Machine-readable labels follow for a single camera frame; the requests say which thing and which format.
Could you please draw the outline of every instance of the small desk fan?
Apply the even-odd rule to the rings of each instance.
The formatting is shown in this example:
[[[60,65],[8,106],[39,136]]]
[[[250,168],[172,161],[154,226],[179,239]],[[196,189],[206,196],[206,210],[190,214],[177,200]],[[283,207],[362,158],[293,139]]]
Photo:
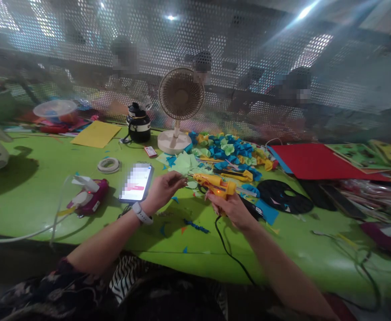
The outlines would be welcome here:
[[[204,101],[204,86],[201,81],[194,81],[191,69],[176,68],[165,75],[158,95],[161,108],[176,120],[174,130],[158,135],[158,147],[167,154],[180,154],[191,143],[191,138],[179,130],[180,122],[200,110]]]

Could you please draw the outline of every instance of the clear plastic lid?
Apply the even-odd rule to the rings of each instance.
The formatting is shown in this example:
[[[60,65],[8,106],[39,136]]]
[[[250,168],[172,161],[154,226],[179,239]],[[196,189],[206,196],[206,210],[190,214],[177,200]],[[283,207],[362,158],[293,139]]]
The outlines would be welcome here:
[[[33,113],[39,117],[60,117],[77,110],[78,106],[71,100],[51,100],[37,105]]]

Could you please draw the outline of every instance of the thermos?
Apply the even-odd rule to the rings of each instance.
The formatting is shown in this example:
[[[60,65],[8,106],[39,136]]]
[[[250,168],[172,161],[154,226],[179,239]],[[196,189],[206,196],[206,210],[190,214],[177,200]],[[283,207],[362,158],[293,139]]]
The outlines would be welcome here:
[[[132,141],[135,143],[145,143],[151,139],[151,120],[146,111],[140,109],[138,103],[128,106],[128,135],[121,142],[128,144]]]

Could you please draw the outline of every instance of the masking tape roll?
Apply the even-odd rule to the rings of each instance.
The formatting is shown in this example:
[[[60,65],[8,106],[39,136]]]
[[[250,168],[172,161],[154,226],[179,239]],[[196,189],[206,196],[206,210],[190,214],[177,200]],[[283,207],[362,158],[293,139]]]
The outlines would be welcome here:
[[[113,157],[102,159],[97,164],[97,169],[104,174],[112,174],[119,171],[119,160]]]

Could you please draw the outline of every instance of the smartwatch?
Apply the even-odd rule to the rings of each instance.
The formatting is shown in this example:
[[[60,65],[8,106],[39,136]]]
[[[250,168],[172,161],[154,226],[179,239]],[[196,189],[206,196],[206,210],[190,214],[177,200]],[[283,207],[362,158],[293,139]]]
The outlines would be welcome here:
[[[134,203],[132,209],[134,213],[136,213],[136,216],[139,218],[139,220],[142,221],[142,223],[146,225],[151,225],[152,223],[154,223],[154,220],[148,215],[146,215],[146,213],[142,210],[142,207],[140,207],[139,202]]]

